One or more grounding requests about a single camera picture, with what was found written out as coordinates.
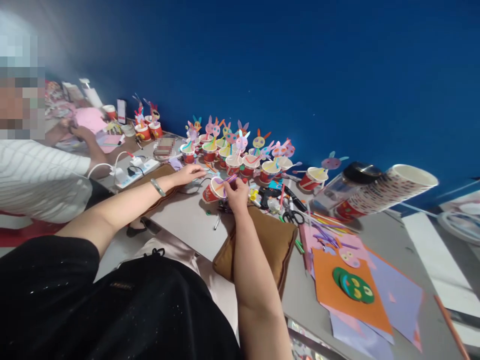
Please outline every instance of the brown cushion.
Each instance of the brown cushion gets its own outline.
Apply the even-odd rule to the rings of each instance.
[[[171,174],[175,174],[177,171],[172,167],[172,165],[170,165],[169,163],[165,164],[165,165],[162,165],[160,166],[159,168],[149,172],[148,174],[146,174],[145,176],[143,176],[142,178],[140,178],[139,180],[135,181],[133,184],[131,185],[128,185],[127,187],[125,187],[124,189],[122,189],[122,191],[125,191],[125,190],[128,190],[128,189],[133,189],[133,188],[136,188],[140,185],[143,185],[143,184],[146,184],[146,183],[149,183],[150,182],[150,179],[158,179],[158,178],[161,178],[161,177],[164,177],[164,176],[167,176],[167,175],[171,175]],[[148,208],[147,211],[145,211],[141,216],[145,215],[146,213],[148,213],[149,211],[155,209],[158,205],[160,205],[160,203],[166,199],[169,199],[173,194],[175,194],[177,192],[177,190],[181,188],[181,186],[176,186],[176,187],[173,187],[171,188],[170,190],[168,190],[165,195],[166,196],[163,196],[160,198],[160,200],[156,201],[152,206],[150,206]]]
[[[276,287],[280,297],[282,297],[285,280],[287,279],[290,255],[295,247],[295,239],[299,229],[292,223],[281,222],[278,217],[262,213],[255,206],[250,206],[248,212],[255,225],[261,248],[270,265]],[[231,282],[234,280],[233,258],[236,234],[234,227],[213,259],[215,272]]]

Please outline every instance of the woman's right hand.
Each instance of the woman's right hand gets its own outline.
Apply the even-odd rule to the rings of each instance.
[[[239,214],[247,210],[247,202],[249,199],[249,186],[240,180],[238,177],[235,182],[223,182],[223,187],[228,198],[228,205],[234,214]]]

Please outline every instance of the jar lid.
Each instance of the jar lid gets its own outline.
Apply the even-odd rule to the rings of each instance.
[[[354,161],[343,170],[343,175],[354,183],[368,185],[382,176],[382,171],[376,166]]]

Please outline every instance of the gray table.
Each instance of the gray table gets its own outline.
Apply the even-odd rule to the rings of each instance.
[[[151,157],[153,145],[139,150],[135,155]],[[118,166],[126,169],[128,159],[119,161]],[[106,187],[112,186],[112,179],[102,181]],[[148,216],[163,229],[172,233],[202,256],[212,261],[234,226],[232,215],[224,214],[217,230],[213,230],[218,212],[216,204],[204,204],[201,194],[207,186],[205,182],[198,193],[193,195],[176,194],[153,210]],[[301,193],[296,186],[292,191],[300,199],[309,195]],[[207,216],[210,210],[213,216]],[[394,330],[395,346],[392,346],[396,359],[462,359],[455,340],[444,321],[442,313],[433,298],[435,289],[416,253],[400,219],[385,212],[366,216],[360,220],[364,231],[360,235],[365,245],[389,261],[407,277],[415,281],[425,291],[425,300],[419,315],[420,337],[423,346],[421,354],[407,339]],[[302,256],[295,249],[288,266],[285,290],[282,299],[286,316],[295,320],[338,353],[347,359],[367,360],[369,357],[335,339],[332,335],[330,316],[327,309],[317,302],[315,282],[307,275]]]

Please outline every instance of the wooden stick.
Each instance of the wooden stick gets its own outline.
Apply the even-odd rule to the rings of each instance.
[[[460,353],[462,357],[465,360],[470,360],[470,356],[467,353],[467,350],[465,350],[464,344],[462,343],[462,340],[460,339],[459,333],[454,327],[454,324],[452,323],[452,320],[450,319],[449,313],[445,309],[444,305],[442,304],[442,300],[440,300],[438,295],[433,296],[435,298],[436,304],[438,305],[438,308],[440,309],[441,314],[443,315],[443,318],[445,319],[445,322],[450,329],[451,335],[455,339],[456,345],[458,346],[458,350],[460,350]]]

